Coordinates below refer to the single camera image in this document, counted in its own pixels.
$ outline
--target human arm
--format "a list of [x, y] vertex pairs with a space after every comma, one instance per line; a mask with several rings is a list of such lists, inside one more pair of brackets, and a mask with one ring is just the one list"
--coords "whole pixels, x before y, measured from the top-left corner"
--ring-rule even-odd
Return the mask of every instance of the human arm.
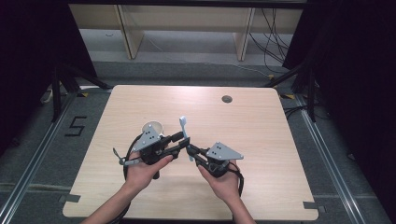
[[94, 211], [82, 223], [107, 223], [118, 216], [131, 200], [151, 182], [152, 177], [172, 161], [173, 156], [167, 156], [152, 165], [140, 162], [128, 167], [128, 175], [125, 183], [119, 191], [109, 198], [102, 206]]
[[239, 196], [238, 176], [236, 174], [227, 172], [225, 175], [215, 178], [203, 166], [199, 165], [198, 169], [216, 196], [227, 204], [233, 213], [236, 224], [256, 223]]

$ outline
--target background table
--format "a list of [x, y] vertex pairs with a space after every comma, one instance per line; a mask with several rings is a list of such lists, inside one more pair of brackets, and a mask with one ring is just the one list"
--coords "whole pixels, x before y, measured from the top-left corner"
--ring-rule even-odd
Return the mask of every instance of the background table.
[[[221, 98], [229, 95], [231, 103]], [[107, 102], [71, 194], [78, 203], [64, 206], [67, 217], [87, 217], [124, 182], [121, 155], [142, 126], [158, 120], [164, 134], [181, 131], [198, 147], [216, 141], [241, 152], [245, 177], [242, 199], [257, 220], [314, 220], [314, 201], [277, 93], [273, 89], [179, 86], [117, 86]], [[186, 151], [161, 170], [132, 201], [125, 217], [161, 219], [231, 219], [231, 212], [201, 177]]]

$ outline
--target white desk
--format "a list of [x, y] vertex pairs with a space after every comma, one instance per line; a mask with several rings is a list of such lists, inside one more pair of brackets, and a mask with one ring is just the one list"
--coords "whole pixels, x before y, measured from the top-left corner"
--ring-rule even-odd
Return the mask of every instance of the white desk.
[[[229, 95], [229, 104], [221, 101]], [[125, 155], [142, 126], [158, 120], [164, 134], [181, 131], [186, 116], [191, 143], [202, 148], [216, 141], [241, 152], [242, 193], [256, 220], [315, 220], [313, 202], [299, 155], [277, 93], [273, 89], [229, 87], [117, 86], [107, 102], [71, 194], [67, 217], [87, 217], [124, 182], [112, 148]], [[183, 149], [133, 201], [125, 217], [231, 219], [227, 206], [201, 177]]]

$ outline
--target person's right hand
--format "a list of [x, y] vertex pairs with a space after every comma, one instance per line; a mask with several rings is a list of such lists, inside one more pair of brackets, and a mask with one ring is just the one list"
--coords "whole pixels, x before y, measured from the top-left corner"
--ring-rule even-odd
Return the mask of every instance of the person's right hand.
[[[236, 170], [231, 164], [229, 167], [230, 169]], [[225, 175], [215, 178], [202, 165], [198, 165], [198, 170], [209, 183], [209, 186], [213, 189], [218, 198], [222, 199], [224, 202], [239, 199], [238, 176], [236, 174], [227, 172]]]

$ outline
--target gray mounting plate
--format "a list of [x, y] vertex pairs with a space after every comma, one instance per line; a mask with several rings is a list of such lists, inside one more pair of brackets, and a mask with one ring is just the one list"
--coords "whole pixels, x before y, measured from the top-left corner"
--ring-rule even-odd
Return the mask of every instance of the gray mounting plate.
[[244, 156], [239, 152], [232, 150], [221, 142], [215, 143], [212, 148], [206, 152], [206, 156], [218, 161], [242, 160]]
[[145, 147], [151, 146], [152, 144], [161, 140], [160, 135], [150, 124], [145, 130], [143, 130], [142, 136], [137, 140], [136, 144], [132, 148], [132, 151], [140, 151]]

